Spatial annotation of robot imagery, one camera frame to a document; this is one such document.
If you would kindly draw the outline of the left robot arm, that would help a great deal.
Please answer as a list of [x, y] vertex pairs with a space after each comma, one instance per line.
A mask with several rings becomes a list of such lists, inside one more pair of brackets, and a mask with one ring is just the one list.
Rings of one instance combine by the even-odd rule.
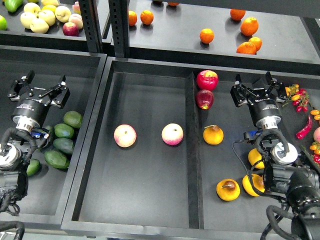
[[12, 81], [7, 97], [17, 105], [11, 115], [14, 127], [9, 127], [0, 140], [0, 211], [18, 216], [17, 202], [28, 193], [27, 168], [33, 153], [47, 146], [53, 130], [44, 127], [50, 106], [64, 108], [70, 96], [66, 77], [49, 88], [33, 87], [35, 72]]

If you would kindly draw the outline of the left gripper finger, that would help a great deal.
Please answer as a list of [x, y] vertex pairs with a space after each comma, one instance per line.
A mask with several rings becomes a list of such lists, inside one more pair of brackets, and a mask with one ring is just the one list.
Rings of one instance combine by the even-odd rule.
[[33, 89], [31, 88], [31, 82], [35, 77], [34, 70], [30, 70], [25, 76], [20, 79], [15, 79], [12, 81], [7, 97], [11, 101], [19, 101], [23, 98], [33, 97]]
[[65, 107], [71, 93], [66, 84], [66, 76], [62, 75], [59, 81], [60, 83], [38, 95], [40, 103], [44, 106], [55, 106], [60, 109]]

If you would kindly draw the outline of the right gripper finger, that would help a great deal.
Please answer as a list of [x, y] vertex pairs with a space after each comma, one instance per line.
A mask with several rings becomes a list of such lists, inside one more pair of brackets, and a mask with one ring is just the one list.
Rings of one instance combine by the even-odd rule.
[[264, 92], [264, 96], [276, 101], [285, 101], [287, 100], [287, 92], [285, 85], [272, 77], [269, 71], [265, 74], [265, 79], [267, 82], [267, 89]]
[[253, 106], [259, 98], [253, 89], [246, 87], [242, 83], [240, 74], [235, 76], [235, 82], [231, 87], [230, 94], [237, 108], [243, 105]]

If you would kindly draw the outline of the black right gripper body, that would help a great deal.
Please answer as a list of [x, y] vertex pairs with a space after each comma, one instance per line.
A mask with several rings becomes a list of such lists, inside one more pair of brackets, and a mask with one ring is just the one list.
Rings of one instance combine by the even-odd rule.
[[277, 127], [282, 120], [276, 97], [266, 89], [253, 90], [248, 97], [248, 108], [255, 127]]

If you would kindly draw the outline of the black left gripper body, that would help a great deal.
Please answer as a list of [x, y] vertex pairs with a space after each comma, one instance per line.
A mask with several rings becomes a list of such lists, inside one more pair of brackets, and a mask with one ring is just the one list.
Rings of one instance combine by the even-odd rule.
[[45, 93], [48, 89], [33, 87], [30, 93], [23, 90], [22, 86], [16, 86], [11, 90], [11, 100], [17, 101], [17, 105], [11, 115], [11, 119], [18, 124], [22, 118], [30, 119], [34, 125], [43, 125], [51, 103], [51, 99]]

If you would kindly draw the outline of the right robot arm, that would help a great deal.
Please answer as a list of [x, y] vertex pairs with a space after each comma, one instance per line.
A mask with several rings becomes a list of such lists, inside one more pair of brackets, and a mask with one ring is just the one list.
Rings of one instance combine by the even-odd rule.
[[266, 208], [269, 221], [261, 234], [266, 239], [274, 231], [285, 240], [320, 238], [320, 169], [303, 149], [298, 153], [278, 124], [282, 120], [279, 104], [288, 99], [282, 82], [267, 72], [247, 87], [239, 74], [230, 94], [236, 107], [247, 105], [256, 131], [247, 131], [244, 141], [253, 144], [264, 164], [264, 190], [254, 185], [252, 166], [246, 171], [249, 185], [258, 196], [277, 200], [281, 206]]

